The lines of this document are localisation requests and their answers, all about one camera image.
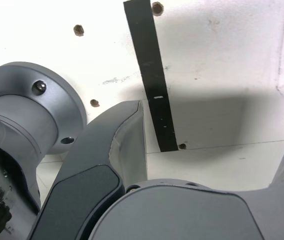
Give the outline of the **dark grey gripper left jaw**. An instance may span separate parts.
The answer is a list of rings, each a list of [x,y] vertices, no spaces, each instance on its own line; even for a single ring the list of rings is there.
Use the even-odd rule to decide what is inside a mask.
[[[88,239],[127,188],[147,178],[143,104],[123,101],[91,121],[76,139],[29,239]]]

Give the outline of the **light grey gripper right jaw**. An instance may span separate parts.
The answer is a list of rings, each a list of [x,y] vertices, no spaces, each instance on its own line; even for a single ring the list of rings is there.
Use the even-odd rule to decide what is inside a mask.
[[[263,189],[145,185],[117,200],[91,240],[284,240],[284,156]]]

